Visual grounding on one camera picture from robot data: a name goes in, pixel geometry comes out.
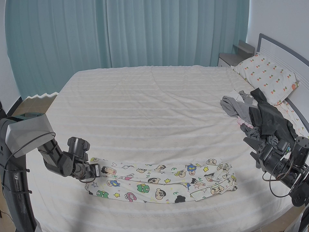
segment cartoon print pants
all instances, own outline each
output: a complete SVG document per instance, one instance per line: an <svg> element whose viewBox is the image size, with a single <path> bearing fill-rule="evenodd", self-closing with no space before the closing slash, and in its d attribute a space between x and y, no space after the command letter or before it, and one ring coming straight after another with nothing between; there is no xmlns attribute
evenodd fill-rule
<svg viewBox="0 0 309 232"><path fill-rule="evenodd" d="M131 164L91 158L101 177L85 185L91 195L127 202L180 203L237 190L229 163L220 159L173 165Z"/></svg>

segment bed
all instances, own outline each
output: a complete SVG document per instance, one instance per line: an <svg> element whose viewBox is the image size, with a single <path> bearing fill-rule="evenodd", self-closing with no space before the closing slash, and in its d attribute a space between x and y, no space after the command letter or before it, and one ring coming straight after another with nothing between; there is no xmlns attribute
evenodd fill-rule
<svg viewBox="0 0 309 232"><path fill-rule="evenodd" d="M276 56L273 45L287 49L260 35L261 51ZM289 63L286 57L280 59ZM222 95L233 89L248 93L254 88L227 67L144 66L76 73L46 113L62 150L75 136L90 142L89 158L164 164L218 157L234 167L239 188L198 202L102 199L89 195L79 181L49 172L40 154L32 151L27 155L28 181L42 230L250 232L280 217L291 208L290 197L278 199L270 193L237 119L220 106ZM308 114L299 106L298 95L289 98L307 126ZM289 191L281 183L272 188L277 195Z"/></svg>

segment wall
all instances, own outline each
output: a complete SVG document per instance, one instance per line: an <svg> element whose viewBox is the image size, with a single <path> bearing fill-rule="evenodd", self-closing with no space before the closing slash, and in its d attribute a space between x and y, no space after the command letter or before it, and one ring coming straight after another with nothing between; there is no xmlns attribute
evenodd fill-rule
<svg viewBox="0 0 309 232"><path fill-rule="evenodd" d="M9 57L7 56L4 28L6 0L0 0L0 102L7 113L20 97Z"/></svg>
<svg viewBox="0 0 309 232"><path fill-rule="evenodd" d="M263 33L309 59L308 0L250 0L247 43L257 49Z"/></svg>

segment tiled floor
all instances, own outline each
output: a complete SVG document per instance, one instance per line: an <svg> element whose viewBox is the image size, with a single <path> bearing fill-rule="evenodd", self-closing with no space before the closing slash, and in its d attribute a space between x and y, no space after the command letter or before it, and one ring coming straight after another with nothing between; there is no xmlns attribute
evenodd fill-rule
<svg viewBox="0 0 309 232"><path fill-rule="evenodd" d="M20 104L20 106L16 109L13 115L24 114L26 112L46 113L55 98L56 96L45 96L43 98L36 97L32 99L28 98ZM285 228L290 225L290 223L294 221L294 219L300 214L303 208L303 206L291 208L288 212L286 212L276 221L258 229L256 232L279 232L285 230ZM0 192L0 210L10 214L2 192ZM0 231L15 231L14 224L6 214L2 214L2 218L0 218Z"/></svg>

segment white pillow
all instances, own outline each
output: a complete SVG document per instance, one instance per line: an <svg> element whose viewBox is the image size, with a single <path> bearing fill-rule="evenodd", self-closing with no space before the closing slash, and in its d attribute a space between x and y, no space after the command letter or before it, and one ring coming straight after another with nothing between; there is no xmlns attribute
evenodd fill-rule
<svg viewBox="0 0 309 232"><path fill-rule="evenodd" d="M259 87L272 105L280 104L299 85L294 73L260 53L232 68L252 87Z"/></svg>

